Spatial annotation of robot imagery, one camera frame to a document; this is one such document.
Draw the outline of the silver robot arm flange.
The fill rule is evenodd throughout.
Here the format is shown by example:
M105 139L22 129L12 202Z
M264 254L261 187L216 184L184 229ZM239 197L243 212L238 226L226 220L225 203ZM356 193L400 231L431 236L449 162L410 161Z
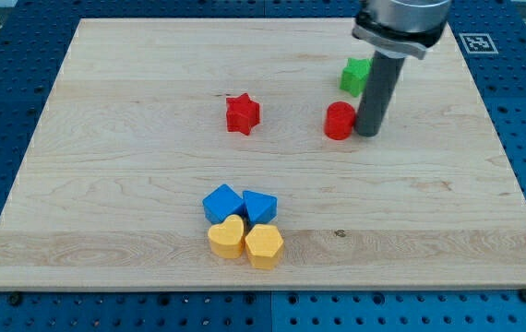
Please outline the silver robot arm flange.
M352 35L389 58L424 59L447 25L451 0L364 0Z

